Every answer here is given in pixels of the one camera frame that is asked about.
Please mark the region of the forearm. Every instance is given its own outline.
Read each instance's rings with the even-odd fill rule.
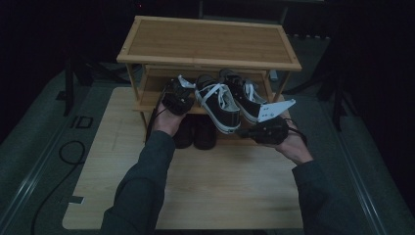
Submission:
[[[348,199],[324,176],[316,161],[293,169],[305,234],[361,234]]]
[[[134,234],[153,233],[163,203],[167,170],[173,153],[174,142],[171,137],[164,132],[154,131],[138,163],[119,183],[114,206],[106,211],[102,233],[112,230],[116,226],[114,223],[134,227]]]

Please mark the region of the person's right hand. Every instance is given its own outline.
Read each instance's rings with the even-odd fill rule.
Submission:
[[[287,120],[287,124],[289,127],[297,129],[297,127],[290,120]],[[283,143],[279,145],[265,144],[264,146],[274,148],[276,151],[283,154],[287,159],[293,161],[296,165],[301,165],[313,160],[313,157],[308,152],[308,149],[301,137],[291,130]]]

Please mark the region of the person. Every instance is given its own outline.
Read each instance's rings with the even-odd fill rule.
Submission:
[[[181,120],[162,104],[153,131],[138,163],[123,177],[114,205],[105,211],[100,234],[154,234],[164,199],[167,171],[175,150],[172,136]],[[288,125],[296,128],[289,120]],[[294,132],[275,148],[297,166],[293,169],[299,189],[305,234],[362,234],[357,218],[340,193]]]

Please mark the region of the wooden shoe rack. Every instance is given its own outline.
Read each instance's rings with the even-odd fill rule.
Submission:
[[[258,84],[263,98],[276,102],[282,99],[291,71],[301,70],[280,25],[156,17],[135,18],[117,60],[126,63],[136,98],[134,110],[140,112],[145,125],[145,113],[153,110],[164,85],[179,74],[194,82],[201,74],[218,78],[221,69],[231,69]],[[143,66],[138,87],[133,64]],[[276,93],[268,81],[271,70],[286,71]],[[206,112],[195,101],[190,113]],[[219,144],[249,142],[234,134],[218,137]]]

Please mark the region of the black shoe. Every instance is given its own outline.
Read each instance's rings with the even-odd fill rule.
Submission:
[[[216,127],[224,134],[233,133],[240,125],[240,109],[236,106],[229,88],[209,75],[196,80],[195,95]]]
[[[194,115],[186,115],[186,117],[182,119],[179,125],[179,129],[177,130],[176,134],[173,136],[176,149],[185,149],[192,145],[193,125],[194,125]]]
[[[200,150],[209,150],[216,145],[216,127],[209,116],[195,116],[195,141],[193,144]]]
[[[255,92],[257,85],[248,78],[240,77],[232,70],[221,70],[219,77],[220,81],[229,87],[245,119],[256,123],[261,105],[266,104],[266,100]]]

